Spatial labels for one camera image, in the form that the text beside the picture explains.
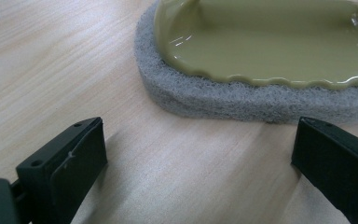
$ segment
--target light wood surface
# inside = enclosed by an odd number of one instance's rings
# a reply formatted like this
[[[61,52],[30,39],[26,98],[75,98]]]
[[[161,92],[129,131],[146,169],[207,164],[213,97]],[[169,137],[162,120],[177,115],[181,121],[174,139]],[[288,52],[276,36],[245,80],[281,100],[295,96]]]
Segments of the light wood surface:
[[[109,165],[74,223],[288,223],[304,191],[290,165],[296,126],[155,105],[133,54],[153,2],[0,0],[0,177],[16,180],[21,161],[99,116]],[[358,136],[358,124],[341,127]]]

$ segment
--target wood grain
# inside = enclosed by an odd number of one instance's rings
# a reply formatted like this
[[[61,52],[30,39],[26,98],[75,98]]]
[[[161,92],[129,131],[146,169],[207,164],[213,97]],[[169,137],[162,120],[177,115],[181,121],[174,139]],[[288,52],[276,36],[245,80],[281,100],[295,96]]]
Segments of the wood grain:
[[[0,177],[14,181],[48,140],[100,116],[109,165],[74,223],[289,223],[302,192],[296,126],[156,106],[132,48],[153,2],[0,1]],[[358,135],[358,124],[344,128]]]

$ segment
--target foam base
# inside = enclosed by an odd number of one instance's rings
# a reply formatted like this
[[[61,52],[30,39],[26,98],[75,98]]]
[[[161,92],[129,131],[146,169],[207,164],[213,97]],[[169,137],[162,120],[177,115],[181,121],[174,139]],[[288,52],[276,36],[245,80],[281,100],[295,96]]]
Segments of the foam base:
[[[162,108],[184,117],[297,123],[301,116],[332,123],[358,121],[358,87],[330,91],[321,87],[255,87],[241,82],[217,83],[176,71],[161,60],[153,35],[157,3],[141,17],[135,57],[150,97]]]

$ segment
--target screw hole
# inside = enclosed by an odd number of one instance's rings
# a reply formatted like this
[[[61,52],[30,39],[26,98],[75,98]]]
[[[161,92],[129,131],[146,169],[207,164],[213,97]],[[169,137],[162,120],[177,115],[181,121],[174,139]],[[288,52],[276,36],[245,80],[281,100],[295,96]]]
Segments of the screw hole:
[[[32,167],[36,167],[36,166],[39,166],[40,164],[42,164],[43,162],[42,161],[33,161],[32,163],[31,163],[31,166]]]

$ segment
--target olive green silicone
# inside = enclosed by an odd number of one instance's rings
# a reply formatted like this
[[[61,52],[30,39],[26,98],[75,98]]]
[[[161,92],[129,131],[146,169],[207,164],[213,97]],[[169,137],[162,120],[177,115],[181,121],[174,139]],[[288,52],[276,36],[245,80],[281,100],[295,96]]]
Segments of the olive green silicone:
[[[161,0],[161,58],[187,75],[256,86],[358,86],[358,6],[328,0]]]

